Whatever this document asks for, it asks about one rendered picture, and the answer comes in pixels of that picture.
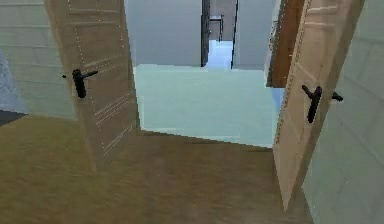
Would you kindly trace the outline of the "dark room door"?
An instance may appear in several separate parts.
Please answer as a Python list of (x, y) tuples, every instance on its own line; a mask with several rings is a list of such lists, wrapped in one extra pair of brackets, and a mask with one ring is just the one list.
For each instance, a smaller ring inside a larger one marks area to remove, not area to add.
[(208, 62), (209, 54), (209, 21), (210, 21), (210, 0), (202, 0), (201, 14), (201, 66)]

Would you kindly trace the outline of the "light wooden room door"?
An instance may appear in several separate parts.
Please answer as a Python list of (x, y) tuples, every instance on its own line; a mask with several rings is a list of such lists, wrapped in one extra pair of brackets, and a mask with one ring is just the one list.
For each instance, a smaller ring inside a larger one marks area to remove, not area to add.
[[(289, 211), (300, 190), (324, 120), (334, 100), (340, 73), (365, 0), (305, 0), (273, 144), (282, 200)], [(302, 90), (317, 86), (322, 96), (313, 123), (311, 100)]]
[(97, 171), (128, 148), (139, 129), (124, 0), (44, 0), (64, 79), (97, 70), (84, 80), (87, 95), (72, 97), (91, 166)]

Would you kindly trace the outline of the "brown wooden room door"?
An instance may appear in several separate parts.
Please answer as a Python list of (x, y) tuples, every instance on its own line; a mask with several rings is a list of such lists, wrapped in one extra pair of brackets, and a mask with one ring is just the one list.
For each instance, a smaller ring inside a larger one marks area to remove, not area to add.
[(280, 0), (277, 4), (278, 14), (269, 44), (268, 87), (284, 88), (287, 84), (304, 1)]

